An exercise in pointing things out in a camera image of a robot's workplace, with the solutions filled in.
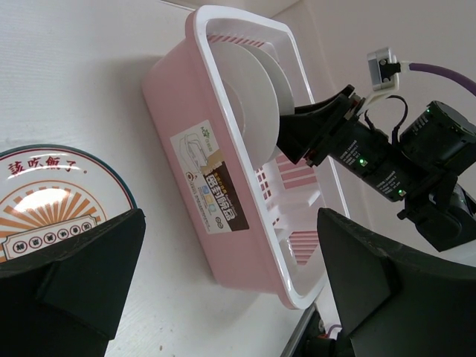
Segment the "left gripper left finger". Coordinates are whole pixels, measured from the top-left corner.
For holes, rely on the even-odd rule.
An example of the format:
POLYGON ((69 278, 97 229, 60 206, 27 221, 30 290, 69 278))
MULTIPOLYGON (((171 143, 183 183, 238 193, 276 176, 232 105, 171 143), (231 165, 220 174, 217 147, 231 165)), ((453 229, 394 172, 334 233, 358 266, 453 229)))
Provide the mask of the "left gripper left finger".
POLYGON ((1 264, 2 356, 104 356, 144 241, 132 209, 1 264))

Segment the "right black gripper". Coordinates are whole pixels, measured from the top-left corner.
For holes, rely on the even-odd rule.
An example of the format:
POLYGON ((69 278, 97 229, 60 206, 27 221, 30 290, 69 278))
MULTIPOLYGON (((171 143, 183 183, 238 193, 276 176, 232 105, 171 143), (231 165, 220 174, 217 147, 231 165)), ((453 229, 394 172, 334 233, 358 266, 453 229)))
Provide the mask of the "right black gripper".
POLYGON ((364 100, 347 85, 331 98, 281 115, 277 147, 293 164, 337 161, 391 202, 401 201, 415 182, 415 169, 372 122, 362 123, 364 100))

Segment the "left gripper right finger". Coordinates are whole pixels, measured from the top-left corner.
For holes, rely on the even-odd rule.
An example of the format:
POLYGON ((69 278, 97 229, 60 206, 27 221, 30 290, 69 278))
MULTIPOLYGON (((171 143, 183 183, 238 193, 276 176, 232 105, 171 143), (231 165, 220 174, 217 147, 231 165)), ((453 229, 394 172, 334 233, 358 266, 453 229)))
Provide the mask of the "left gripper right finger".
POLYGON ((474 356, 475 268, 317 216, 342 331, 355 356, 474 356))

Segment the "plate with green red rim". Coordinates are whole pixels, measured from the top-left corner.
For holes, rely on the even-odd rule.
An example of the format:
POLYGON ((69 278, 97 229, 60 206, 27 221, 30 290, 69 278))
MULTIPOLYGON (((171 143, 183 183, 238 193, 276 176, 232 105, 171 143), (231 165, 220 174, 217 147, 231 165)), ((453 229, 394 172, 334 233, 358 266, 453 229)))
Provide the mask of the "plate with green red rim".
POLYGON ((292 88, 277 60, 258 47, 252 45, 242 45, 242 47, 250 51, 266 70, 277 96, 280 115, 293 115, 295 100, 292 88))

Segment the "plate with cloud outline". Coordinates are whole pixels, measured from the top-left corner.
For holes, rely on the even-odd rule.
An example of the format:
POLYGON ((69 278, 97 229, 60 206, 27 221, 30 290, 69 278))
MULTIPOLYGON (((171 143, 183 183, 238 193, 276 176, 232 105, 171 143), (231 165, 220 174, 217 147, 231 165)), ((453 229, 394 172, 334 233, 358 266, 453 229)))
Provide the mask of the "plate with cloud outline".
POLYGON ((278 136, 279 106, 271 78, 246 48, 229 42, 210 47, 251 166, 271 160, 278 136))

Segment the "pink white dish rack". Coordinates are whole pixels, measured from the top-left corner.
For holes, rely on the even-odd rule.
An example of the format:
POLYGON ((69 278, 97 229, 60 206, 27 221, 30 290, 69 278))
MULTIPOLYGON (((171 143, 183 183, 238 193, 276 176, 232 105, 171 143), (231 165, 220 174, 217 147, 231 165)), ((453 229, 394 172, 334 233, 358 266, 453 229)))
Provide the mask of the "pink white dish rack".
POLYGON ((305 309, 324 286, 317 212, 348 211, 335 162, 309 167, 279 155, 251 166, 210 49, 216 42, 270 54, 295 105, 314 102, 287 25, 216 5, 187 17, 185 38, 145 76, 144 98, 217 282, 305 309))

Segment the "orange sunburst plate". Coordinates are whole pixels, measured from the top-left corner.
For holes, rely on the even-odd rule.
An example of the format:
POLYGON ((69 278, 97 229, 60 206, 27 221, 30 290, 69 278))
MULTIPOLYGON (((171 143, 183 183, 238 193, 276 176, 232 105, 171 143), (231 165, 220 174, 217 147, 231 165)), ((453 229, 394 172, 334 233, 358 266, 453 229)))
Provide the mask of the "orange sunburst plate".
POLYGON ((62 145, 1 152, 1 261, 82 234, 137 204, 98 157, 62 145))

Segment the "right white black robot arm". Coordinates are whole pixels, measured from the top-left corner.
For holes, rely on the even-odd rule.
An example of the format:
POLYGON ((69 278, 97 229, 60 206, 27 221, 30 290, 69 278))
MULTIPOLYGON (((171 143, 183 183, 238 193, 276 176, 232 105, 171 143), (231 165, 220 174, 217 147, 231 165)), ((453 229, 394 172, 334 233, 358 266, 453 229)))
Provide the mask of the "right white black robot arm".
POLYGON ((438 251, 475 239, 475 200, 459 176, 475 162, 475 126, 440 101, 407 128, 377 129, 348 86, 320 103, 282 115, 277 147, 294 164, 333 158, 390 202, 438 251))

